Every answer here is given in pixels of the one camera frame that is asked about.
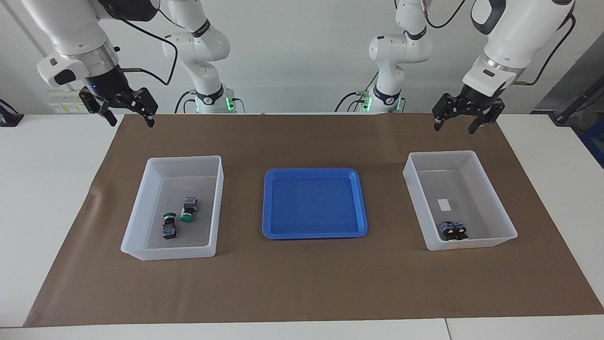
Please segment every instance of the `green cap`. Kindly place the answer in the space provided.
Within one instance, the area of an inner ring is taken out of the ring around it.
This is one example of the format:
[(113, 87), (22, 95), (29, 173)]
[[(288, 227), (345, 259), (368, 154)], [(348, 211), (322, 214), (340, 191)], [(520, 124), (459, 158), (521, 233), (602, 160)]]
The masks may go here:
[(193, 216), (191, 214), (189, 214), (188, 212), (185, 212), (181, 215), (181, 221), (186, 222), (186, 223), (191, 223), (191, 222), (193, 222)]

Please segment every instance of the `blue plastic tray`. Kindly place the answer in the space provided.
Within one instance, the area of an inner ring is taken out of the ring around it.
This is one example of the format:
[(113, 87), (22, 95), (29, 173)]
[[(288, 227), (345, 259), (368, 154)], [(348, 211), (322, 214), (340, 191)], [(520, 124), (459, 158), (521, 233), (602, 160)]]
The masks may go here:
[(272, 240), (365, 235), (359, 174), (350, 168), (270, 170), (265, 176), (262, 232)]

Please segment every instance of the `white table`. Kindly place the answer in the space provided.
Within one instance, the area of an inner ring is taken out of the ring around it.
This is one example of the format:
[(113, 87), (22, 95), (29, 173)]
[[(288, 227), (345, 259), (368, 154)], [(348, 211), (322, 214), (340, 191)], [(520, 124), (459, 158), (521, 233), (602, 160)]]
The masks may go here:
[[(499, 122), (604, 301), (604, 247), (600, 247), (604, 170), (569, 128), (555, 127), (548, 117), (509, 115)], [(23, 324), (115, 131), (95, 116), (26, 116), (18, 128), (0, 129), (0, 327)], [(604, 316), (561, 316), (14, 328), (0, 329), (0, 339), (551, 340), (601, 339), (603, 333)]]

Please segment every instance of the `white label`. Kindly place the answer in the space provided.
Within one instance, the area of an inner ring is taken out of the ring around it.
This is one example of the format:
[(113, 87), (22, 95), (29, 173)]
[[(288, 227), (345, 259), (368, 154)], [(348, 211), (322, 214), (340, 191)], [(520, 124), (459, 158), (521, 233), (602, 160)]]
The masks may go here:
[(446, 198), (442, 198), (439, 200), (440, 211), (451, 211), (451, 205), (449, 204), (449, 200)]

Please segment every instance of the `brown mat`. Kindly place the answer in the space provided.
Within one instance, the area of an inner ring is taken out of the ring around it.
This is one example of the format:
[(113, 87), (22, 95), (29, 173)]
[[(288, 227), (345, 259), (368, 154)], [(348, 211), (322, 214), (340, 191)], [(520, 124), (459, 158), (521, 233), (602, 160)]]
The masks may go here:
[[(440, 133), (430, 115), (127, 116), (25, 326), (314, 321), (604, 313), (501, 130)], [(409, 152), (476, 151), (518, 230), (485, 249), (426, 249), (402, 170)], [(214, 258), (139, 261), (120, 252), (150, 157), (221, 155)], [(352, 167), (368, 233), (270, 241), (271, 168)]]

